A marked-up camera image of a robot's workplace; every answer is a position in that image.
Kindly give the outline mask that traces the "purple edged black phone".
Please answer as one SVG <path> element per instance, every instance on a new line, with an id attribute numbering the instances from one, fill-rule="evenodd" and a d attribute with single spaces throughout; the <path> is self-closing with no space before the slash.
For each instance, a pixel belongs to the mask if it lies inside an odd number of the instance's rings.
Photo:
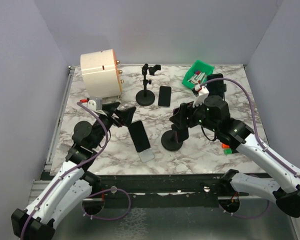
<path id="1" fill-rule="evenodd" d="M 175 141 L 177 143 L 183 143 L 189 138 L 189 130 L 188 127 L 174 127 L 174 132 L 175 132 Z"/>

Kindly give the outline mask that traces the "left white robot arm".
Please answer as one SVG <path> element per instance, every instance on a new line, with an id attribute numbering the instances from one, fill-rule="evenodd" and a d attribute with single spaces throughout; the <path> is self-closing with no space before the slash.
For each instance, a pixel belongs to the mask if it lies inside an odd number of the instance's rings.
<path id="1" fill-rule="evenodd" d="M 57 174 L 25 209 L 17 208 L 11 215 L 13 233 L 21 240 L 51 240 L 61 221 L 83 199 L 96 197 L 101 190 L 100 178 L 88 169 L 106 146 L 95 149 L 110 140 L 112 126 L 128 127 L 136 107 L 119 110 L 119 102 L 104 104 L 102 113 L 84 106 L 96 121 L 78 122 L 73 129 L 73 145 Z"/>

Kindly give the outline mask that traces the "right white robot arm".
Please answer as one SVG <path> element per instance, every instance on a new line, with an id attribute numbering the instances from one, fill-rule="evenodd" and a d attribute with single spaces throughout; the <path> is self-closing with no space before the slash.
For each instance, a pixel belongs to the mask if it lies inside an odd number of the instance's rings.
<path id="1" fill-rule="evenodd" d="M 220 96 L 209 96 L 200 105 L 182 103 L 169 120 L 178 142 L 188 139 L 189 128 L 201 126 L 213 131 L 221 143 L 251 159 L 270 176 L 262 179 L 229 170 L 219 184 L 224 195 L 234 192 L 255 195 L 275 203 L 290 217 L 300 217 L 300 168 L 260 140 L 256 131 L 243 121 L 232 118 L 228 103 Z"/>

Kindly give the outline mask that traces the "black phone stand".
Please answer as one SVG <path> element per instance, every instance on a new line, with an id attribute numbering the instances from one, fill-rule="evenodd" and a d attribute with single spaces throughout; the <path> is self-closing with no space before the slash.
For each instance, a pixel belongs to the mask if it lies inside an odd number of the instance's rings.
<path id="1" fill-rule="evenodd" d="M 151 90 L 147 89 L 147 85 L 152 84 L 151 79 L 147 79 L 147 74 L 150 74 L 151 76 L 154 76 L 156 71 L 161 70 L 160 64 L 155 64 L 154 66 L 149 66 L 147 63 L 143 65 L 141 68 L 141 73 L 143 75 L 143 89 L 140 90 L 136 96 L 135 100 L 140 106 L 150 106 L 155 101 L 155 95 Z"/>
<path id="2" fill-rule="evenodd" d="M 175 152 L 175 151 L 179 150 L 182 147 L 183 142 L 182 143 L 177 143 L 176 142 L 175 132 L 172 130 L 172 126 L 173 126 L 173 123 L 171 125 L 171 130 L 166 131 L 162 135 L 161 144 L 166 150 L 171 151 L 171 152 Z"/>

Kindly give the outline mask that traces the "silver edged black phone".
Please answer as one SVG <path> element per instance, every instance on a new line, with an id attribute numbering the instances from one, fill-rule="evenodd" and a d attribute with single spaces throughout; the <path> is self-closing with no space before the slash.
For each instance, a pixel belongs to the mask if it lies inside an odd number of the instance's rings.
<path id="1" fill-rule="evenodd" d="M 169 108 L 171 105 L 172 88 L 170 86 L 160 86 L 158 96 L 158 106 Z"/>

